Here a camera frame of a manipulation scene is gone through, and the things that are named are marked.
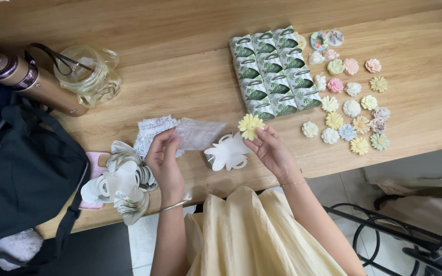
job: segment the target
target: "thermos bottle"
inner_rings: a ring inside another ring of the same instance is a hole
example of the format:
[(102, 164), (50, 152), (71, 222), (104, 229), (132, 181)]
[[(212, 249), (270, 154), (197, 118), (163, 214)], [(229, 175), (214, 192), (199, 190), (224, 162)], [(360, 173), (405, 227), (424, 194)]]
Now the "thermos bottle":
[(75, 93), (62, 88), (58, 79), (15, 54), (0, 52), (0, 83), (28, 99), (42, 103), (69, 116), (78, 117), (88, 108), (78, 103)]

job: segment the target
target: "glass jar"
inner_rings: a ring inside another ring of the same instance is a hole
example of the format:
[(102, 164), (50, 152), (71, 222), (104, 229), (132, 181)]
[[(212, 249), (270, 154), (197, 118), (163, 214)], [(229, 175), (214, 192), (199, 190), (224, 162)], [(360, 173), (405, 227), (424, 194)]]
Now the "glass jar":
[[(94, 70), (91, 72), (67, 61), (72, 73), (64, 76), (54, 65), (54, 74), (61, 87), (76, 93), (81, 105), (93, 108), (117, 96), (122, 78), (114, 71), (119, 63), (116, 52), (96, 46), (77, 45), (66, 48), (61, 54)], [(63, 73), (68, 70), (60, 60), (58, 66)]]

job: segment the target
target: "yellow dress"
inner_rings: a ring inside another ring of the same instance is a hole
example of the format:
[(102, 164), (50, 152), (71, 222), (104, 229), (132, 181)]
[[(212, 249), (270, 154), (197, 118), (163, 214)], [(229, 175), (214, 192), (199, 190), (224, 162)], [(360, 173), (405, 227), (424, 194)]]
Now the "yellow dress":
[(346, 274), (294, 219), (285, 196), (240, 187), (227, 200), (209, 195), (204, 213), (185, 216), (187, 275)]

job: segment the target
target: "black tote bag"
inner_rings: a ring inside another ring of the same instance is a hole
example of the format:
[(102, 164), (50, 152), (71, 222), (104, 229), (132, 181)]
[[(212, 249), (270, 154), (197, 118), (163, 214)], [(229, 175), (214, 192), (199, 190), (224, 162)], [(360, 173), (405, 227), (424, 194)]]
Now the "black tote bag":
[(56, 232), (57, 258), (80, 214), (80, 189), (90, 177), (88, 157), (42, 110), (8, 106), (2, 116), (11, 127), (0, 132), (0, 239), (54, 218), (78, 188)]

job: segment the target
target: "hand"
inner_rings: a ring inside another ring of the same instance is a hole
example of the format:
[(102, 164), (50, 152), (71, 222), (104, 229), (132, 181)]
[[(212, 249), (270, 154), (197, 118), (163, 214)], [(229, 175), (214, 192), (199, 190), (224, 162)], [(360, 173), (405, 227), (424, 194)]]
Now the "hand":
[(282, 142), (281, 137), (269, 125), (264, 129), (257, 128), (258, 138), (253, 141), (243, 140), (262, 163), (274, 174), (280, 184), (303, 181), (304, 178), (294, 163), (291, 153)]
[(156, 135), (145, 158), (160, 186), (162, 208), (177, 204), (184, 197), (185, 182), (175, 159), (180, 137), (170, 140), (174, 131), (175, 128), (172, 128)]

